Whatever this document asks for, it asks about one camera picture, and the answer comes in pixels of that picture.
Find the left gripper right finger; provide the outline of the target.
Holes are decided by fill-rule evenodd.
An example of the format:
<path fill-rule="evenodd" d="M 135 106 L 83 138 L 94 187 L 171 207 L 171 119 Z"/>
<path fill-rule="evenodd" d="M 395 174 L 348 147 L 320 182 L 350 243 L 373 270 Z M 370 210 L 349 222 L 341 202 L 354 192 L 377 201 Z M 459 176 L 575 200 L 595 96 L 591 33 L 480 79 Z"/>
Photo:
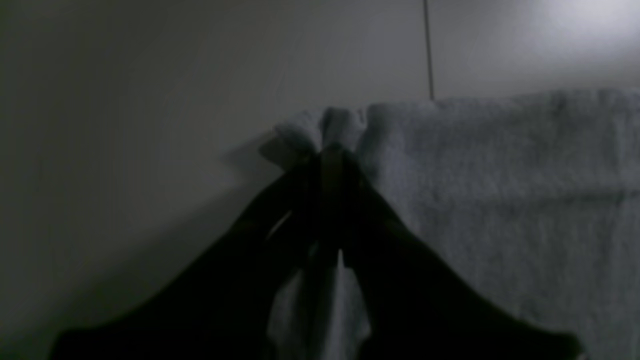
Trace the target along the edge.
<path fill-rule="evenodd" d="M 342 154 L 353 227 L 343 242 L 361 289 L 371 334 L 361 360 L 582 360 L 571 333 L 509 315 L 471 289 L 407 228 L 366 180 L 350 152 Z"/>

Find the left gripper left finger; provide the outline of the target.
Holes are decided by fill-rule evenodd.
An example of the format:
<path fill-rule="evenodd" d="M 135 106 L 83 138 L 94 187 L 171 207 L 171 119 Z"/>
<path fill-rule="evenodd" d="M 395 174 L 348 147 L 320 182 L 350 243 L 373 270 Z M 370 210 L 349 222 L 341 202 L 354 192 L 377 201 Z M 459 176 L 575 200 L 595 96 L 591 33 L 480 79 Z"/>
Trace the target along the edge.
<path fill-rule="evenodd" d="M 341 152 L 297 164 L 254 198 L 220 239 L 151 299 L 106 324 L 62 333 L 51 360 L 258 360 L 278 291 L 315 279 L 341 189 Z"/>

